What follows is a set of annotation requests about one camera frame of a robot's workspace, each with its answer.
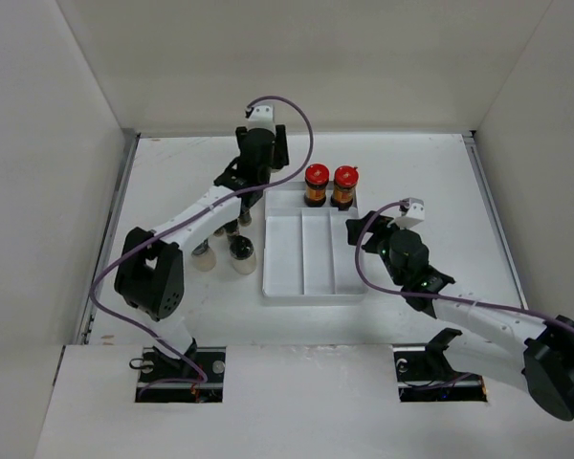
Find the red-lid chili sauce jar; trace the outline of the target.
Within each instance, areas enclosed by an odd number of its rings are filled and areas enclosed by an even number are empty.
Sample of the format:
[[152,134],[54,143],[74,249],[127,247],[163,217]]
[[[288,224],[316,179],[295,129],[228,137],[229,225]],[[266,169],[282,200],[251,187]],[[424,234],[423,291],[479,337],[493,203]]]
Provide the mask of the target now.
[[358,181],[359,172],[355,166],[339,166],[334,173],[331,205],[338,210],[349,209],[354,202],[355,189]]

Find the small black-cap spice bottle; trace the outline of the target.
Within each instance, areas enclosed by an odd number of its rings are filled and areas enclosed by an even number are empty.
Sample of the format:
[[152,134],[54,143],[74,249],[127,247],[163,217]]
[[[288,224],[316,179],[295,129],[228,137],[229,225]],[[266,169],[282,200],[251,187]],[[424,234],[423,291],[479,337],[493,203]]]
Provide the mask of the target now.
[[244,201],[241,202],[241,210],[238,217],[238,222],[241,226],[247,227],[252,222],[251,206]]

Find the dome-top black pepper grinder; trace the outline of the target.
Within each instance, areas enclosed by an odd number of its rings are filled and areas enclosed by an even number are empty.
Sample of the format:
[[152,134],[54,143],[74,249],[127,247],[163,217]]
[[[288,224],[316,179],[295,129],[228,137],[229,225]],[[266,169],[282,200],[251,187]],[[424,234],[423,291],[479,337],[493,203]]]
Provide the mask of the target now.
[[233,268],[240,274],[248,275],[257,266],[254,244],[248,237],[238,235],[230,243],[230,255]]

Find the clear-top salt grinder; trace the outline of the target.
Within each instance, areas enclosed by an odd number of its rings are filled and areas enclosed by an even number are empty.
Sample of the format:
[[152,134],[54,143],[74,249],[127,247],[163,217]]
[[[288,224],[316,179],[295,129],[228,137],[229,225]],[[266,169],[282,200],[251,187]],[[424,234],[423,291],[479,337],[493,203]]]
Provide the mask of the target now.
[[216,265],[216,255],[207,239],[191,252],[191,261],[193,267],[199,272],[209,272],[214,269]]

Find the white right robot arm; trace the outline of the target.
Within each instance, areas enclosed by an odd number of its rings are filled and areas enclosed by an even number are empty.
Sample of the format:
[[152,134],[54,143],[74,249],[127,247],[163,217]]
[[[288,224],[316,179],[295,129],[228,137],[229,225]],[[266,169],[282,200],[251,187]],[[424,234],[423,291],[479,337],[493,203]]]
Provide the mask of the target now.
[[414,311],[447,323],[425,346],[435,378],[474,373],[526,393],[546,413],[574,419],[574,321],[479,300],[435,269],[429,248],[406,225],[408,217],[369,212],[346,221],[355,253],[376,254]]

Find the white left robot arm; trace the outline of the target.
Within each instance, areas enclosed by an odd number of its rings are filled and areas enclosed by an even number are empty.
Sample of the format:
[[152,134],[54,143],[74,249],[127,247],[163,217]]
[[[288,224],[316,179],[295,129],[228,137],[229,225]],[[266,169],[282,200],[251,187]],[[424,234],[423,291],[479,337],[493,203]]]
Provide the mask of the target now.
[[211,233],[236,226],[263,196],[275,170],[289,164],[284,125],[250,122],[235,130],[238,155],[210,189],[186,210],[155,229],[127,233],[114,290],[144,320],[164,354],[162,367],[174,381],[195,370],[195,339],[177,311],[183,300],[185,256],[208,242]]

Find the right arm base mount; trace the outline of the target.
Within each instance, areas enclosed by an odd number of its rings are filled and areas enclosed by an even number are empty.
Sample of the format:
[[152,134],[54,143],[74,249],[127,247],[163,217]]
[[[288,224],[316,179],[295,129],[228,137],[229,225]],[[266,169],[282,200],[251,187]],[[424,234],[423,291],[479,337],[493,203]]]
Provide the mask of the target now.
[[393,347],[393,359],[402,403],[487,402],[483,379],[451,368],[444,352],[462,335],[447,328],[427,343]]

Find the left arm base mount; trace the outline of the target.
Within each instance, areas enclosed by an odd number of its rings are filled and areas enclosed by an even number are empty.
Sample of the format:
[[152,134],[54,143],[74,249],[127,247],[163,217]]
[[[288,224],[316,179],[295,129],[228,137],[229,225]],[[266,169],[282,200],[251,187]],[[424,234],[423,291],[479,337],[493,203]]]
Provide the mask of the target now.
[[129,362],[138,374],[138,404],[219,404],[223,402],[226,347],[197,347],[187,356],[206,374],[180,359],[165,356],[156,347],[145,347]]

